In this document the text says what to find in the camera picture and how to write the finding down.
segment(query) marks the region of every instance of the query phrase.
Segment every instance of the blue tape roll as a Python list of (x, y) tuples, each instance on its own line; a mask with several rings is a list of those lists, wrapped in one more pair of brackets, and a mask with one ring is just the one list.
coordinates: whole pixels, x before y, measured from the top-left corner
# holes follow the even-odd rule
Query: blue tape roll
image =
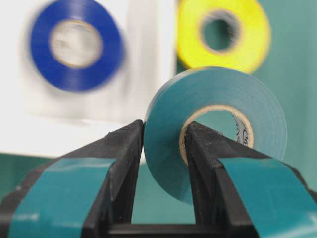
[[(98, 31), (103, 47), (92, 65), (73, 68), (53, 56), (49, 46), (51, 32), (65, 20), (83, 21)], [(62, 90), (80, 92), (108, 82), (123, 60), (124, 48), (113, 18), (100, 4), (93, 0), (57, 0), (35, 21), (31, 54), (38, 71), (50, 84)]]

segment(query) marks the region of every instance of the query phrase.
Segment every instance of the teal tape roll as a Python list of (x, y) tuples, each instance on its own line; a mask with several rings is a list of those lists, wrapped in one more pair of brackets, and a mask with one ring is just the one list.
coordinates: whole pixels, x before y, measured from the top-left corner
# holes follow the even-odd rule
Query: teal tape roll
[(178, 74), (156, 93), (149, 105), (144, 148), (155, 180), (169, 194), (189, 204), (192, 194), (186, 158), (180, 154), (180, 134), (184, 124), (204, 109), (231, 111), (239, 119), (241, 141), (262, 153), (282, 159), (286, 148), (284, 113), (260, 81), (218, 67)]

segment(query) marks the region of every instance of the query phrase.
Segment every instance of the yellow tape roll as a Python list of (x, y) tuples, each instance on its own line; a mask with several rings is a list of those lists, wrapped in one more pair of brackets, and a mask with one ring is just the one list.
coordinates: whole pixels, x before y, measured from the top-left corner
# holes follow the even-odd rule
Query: yellow tape roll
[[(234, 29), (228, 48), (211, 49), (204, 41), (207, 22), (224, 20)], [(177, 51), (189, 68), (219, 66), (251, 73), (265, 59), (270, 26), (255, 0), (182, 0), (178, 12)]]

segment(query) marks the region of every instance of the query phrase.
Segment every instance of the clamp jaw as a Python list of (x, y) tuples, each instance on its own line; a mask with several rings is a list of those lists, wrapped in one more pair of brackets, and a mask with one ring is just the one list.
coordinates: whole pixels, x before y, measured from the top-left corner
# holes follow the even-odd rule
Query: clamp jaw
[[(0, 237), (9, 238), (14, 211), (46, 168), (63, 158), (86, 157), (117, 160), (110, 167), (86, 217), (82, 226), (82, 238), (259, 237), (234, 183), (219, 158), (262, 159), (269, 156), (230, 140), (196, 122), (188, 126), (185, 140), (196, 224), (131, 224), (143, 146), (143, 130), (143, 122), (137, 120), (98, 141), (30, 171), (19, 189), (5, 197), (0, 204)], [(291, 169), (317, 202), (317, 193), (308, 189), (295, 168), (291, 167)]]

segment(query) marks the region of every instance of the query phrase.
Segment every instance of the tape core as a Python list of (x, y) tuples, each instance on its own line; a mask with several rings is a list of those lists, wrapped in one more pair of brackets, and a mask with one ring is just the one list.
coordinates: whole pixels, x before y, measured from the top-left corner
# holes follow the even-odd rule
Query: tape core
[(179, 150), (180, 154), (185, 162), (186, 165), (188, 165), (187, 162), (187, 155), (186, 155), (186, 148), (185, 148), (185, 134), (187, 130), (187, 126), (192, 123), (195, 119), (197, 119), (199, 116), (212, 111), (227, 111), (230, 112), (233, 116), (233, 118), (236, 121), (237, 126), (237, 142), (248, 146), (250, 148), (253, 148), (254, 144), (254, 134), (253, 129), (251, 126), (250, 121), (248, 118), (239, 110), (235, 109), (234, 107), (228, 106), (228, 105), (209, 105), (206, 107), (203, 107), (199, 109), (198, 111), (194, 112), (184, 123), (182, 130), (179, 135)]
[[(213, 49), (210, 47), (206, 41), (206, 36), (204, 34), (204, 29), (210, 23), (215, 21), (223, 20), (228, 25), (228, 34), (229, 34), (229, 45), (223, 49)], [(209, 12), (203, 17), (202, 24), (200, 27), (201, 39), (204, 46), (214, 53), (225, 53), (231, 51), (233, 47), (241, 38), (241, 23), (238, 18), (227, 9), (217, 9)]]
[(93, 65), (100, 58), (104, 47), (98, 30), (81, 20), (65, 20), (56, 24), (49, 44), (54, 58), (71, 68)]

